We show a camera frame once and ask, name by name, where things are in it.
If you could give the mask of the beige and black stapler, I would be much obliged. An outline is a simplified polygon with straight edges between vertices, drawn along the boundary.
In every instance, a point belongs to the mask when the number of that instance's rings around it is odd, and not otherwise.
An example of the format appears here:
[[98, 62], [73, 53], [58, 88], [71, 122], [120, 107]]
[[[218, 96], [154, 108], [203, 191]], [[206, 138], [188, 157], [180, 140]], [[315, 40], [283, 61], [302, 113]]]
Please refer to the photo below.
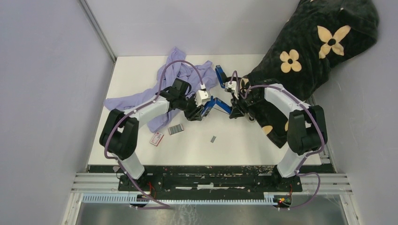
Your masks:
[[256, 121], [256, 119], [249, 114], [246, 114], [245, 117], [250, 123], [254, 123]]

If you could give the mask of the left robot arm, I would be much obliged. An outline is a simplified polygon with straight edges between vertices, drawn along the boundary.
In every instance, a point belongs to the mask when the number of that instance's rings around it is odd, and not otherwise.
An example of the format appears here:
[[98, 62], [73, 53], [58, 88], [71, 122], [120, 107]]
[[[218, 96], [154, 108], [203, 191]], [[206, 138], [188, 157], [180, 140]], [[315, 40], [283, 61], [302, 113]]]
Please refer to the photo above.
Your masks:
[[154, 118], [178, 109], [184, 112], [189, 121], [201, 121], [204, 105], [210, 100], [210, 94], [204, 85], [193, 94], [187, 92], [190, 84], [181, 79], [160, 90], [148, 101], [133, 108], [129, 113], [118, 109], [110, 111], [99, 143], [105, 148], [106, 158], [115, 159], [130, 177], [130, 185], [135, 190], [143, 190], [148, 184], [145, 168], [138, 159], [135, 149], [138, 143], [138, 131]]

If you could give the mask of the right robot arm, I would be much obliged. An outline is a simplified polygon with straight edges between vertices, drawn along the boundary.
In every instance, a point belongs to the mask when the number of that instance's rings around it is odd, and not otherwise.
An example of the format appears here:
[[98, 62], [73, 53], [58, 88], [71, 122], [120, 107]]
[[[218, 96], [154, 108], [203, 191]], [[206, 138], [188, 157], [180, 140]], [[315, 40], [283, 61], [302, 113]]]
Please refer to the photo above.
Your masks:
[[271, 178], [272, 188], [284, 191], [290, 185], [289, 178], [298, 175], [306, 159], [323, 151], [327, 143], [324, 109], [300, 101], [280, 83], [254, 85], [244, 93], [238, 88], [236, 82], [226, 83], [226, 90], [233, 96], [232, 102], [240, 106], [241, 112], [247, 113], [256, 101], [264, 100], [275, 106], [288, 121], [288, 149], [276, 166], [276, 175]]

